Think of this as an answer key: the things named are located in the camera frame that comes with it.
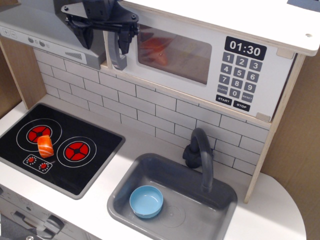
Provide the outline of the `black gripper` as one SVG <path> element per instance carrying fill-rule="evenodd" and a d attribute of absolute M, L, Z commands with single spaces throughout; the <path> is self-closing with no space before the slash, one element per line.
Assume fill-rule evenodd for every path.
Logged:
<path fill-rule="evenodd" d="M 66 14 L 74 35 L 81 45 L 90 49 L 94 33 L 92 29 L 118 33 L 118 45 L 123 55 L 129 52 L 132 38 L 139 33 L 139 17 L 117 0 L 83 0 L 61 7 Z"/>

